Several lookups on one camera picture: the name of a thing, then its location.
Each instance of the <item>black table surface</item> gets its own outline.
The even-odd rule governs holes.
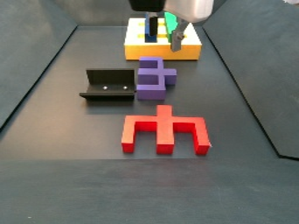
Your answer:
[[[133,68],[124,27],[80,27],[0,133],[1,223],[296,223],[299,164],[279,159],[200,27],[199,61],[177,69],[164,101],[90,102],[85,69]],[[212,148],[193,155],[191,134],[171,156],[154,133],[120,138],[125,115],[204,117]]]

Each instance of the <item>black bracket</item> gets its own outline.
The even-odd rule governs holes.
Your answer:
[[[134,69],[88,69],[88,91],[78,95],[90,101],[133,100]]]

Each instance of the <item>purple cross-shaped block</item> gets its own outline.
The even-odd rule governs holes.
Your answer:
[[[164,100],[165,85],[175,85],[176,69],[164,68],[160,57],[141,57],[137,69],[137,100]]]

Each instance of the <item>red block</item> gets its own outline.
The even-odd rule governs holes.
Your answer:
[[[126,115],[121,138],[122,151],[134,152],[137,131],[156,131],[156,153],[173,153],[173,132],[191,132],[193,151],[205,155],[211,147],[205,122],[201,117],[179,117],[172,115],[172,106],[157,105],[156,115]]]

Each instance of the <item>yellow base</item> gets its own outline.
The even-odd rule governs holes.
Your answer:
[[[201,42],[188,25],[181,41],[181,50],[172,52],[171,44],[165,36],[164,19],[159,18],[157,42],[145,43],[145,20],[142,18],[129,18],[125,32],[125,59],[138,60],[142,56],[163,57],[164,60],[197,60],[201,54]]]

